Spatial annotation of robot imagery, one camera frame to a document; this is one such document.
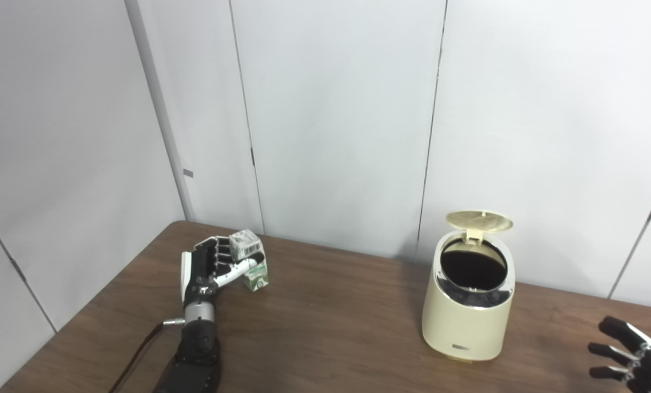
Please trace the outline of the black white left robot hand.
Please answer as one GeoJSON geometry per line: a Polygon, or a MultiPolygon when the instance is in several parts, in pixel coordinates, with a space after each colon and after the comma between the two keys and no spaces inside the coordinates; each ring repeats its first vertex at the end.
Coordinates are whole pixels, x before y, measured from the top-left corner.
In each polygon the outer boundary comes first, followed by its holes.
{"type": "Polygon", "coordinates": [[[252,231],[211,236],[181,254],[183,307],[213,302],[218,289],[266,265],[265,247],[252,231]]]}

